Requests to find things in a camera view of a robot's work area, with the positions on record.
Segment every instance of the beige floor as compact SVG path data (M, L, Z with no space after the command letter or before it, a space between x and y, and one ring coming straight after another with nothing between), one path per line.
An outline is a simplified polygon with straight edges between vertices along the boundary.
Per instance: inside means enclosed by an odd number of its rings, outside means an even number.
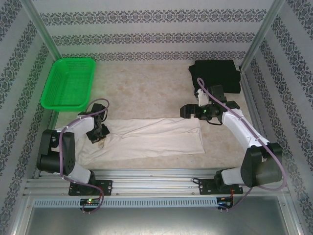
M181 106L197 103L187 64L171 65L97 65L90 100L110 101L109 119L178 118ZM236 101L250 121L244 95L226 94ZM68 124L75 113L60 113L57 128ZM110 161L101 168L216 168L240 166L245 152L225 126L201 121L205 154L176 155L145 159Z

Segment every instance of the black cloth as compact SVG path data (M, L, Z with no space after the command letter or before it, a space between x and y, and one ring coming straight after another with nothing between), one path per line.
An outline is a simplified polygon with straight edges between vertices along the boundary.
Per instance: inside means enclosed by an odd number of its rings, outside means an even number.
M240 93L240 72L232 60L196 60L189 67L195 93L200 89L197 78L204 80L205 87L222 85L225 93Z

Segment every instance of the white towel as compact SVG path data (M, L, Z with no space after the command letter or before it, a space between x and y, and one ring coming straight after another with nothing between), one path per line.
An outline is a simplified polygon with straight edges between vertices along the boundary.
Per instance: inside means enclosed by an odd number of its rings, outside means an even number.
M106 120L110 134L92 144L86 135L76 142L81 165L106 161L204 153L197 118Z

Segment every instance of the green basket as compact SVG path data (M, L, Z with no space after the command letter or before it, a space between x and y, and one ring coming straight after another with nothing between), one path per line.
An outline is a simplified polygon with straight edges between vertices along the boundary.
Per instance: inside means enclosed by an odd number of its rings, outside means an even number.
M50 71L41 105L57 112L84 111L88 105L96 63L91 58L62 58Z

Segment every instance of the patterned wallpaper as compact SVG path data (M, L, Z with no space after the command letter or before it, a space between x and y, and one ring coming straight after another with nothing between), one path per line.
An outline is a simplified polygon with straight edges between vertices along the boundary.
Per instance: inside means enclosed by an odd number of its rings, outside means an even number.
M245 71L267 138L284 148L305 234L313 234L312 13L309 1L287 0Z
M202 58L239 64L272 1L33 2L64 57L89 56L109 64Z
M51 118L39 101L53 59L18 0L2 0L0 7L0 234L5 234Z

